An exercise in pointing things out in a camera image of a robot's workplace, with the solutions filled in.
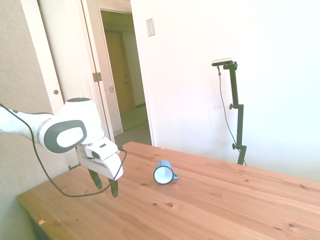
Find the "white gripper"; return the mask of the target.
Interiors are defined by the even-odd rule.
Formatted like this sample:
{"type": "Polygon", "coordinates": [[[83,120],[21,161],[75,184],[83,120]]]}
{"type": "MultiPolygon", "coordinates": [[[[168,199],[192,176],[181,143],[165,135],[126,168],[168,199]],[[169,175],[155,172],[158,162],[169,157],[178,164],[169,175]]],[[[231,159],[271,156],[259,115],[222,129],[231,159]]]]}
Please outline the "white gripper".
{"type": "Polygon", "coordinates": [[[112,153],[105,159],[97,159],[93,156],[88,156],[83,145],[79,145],[76,152],[80,164],[88,168],[88,172],[95,186],[99,190],[103,186],[98,174],[107,177],[112,196],[116,198],[119,193],[119,185],[117,180],[124,173],[122,162],[117,152],[112,153]]]}

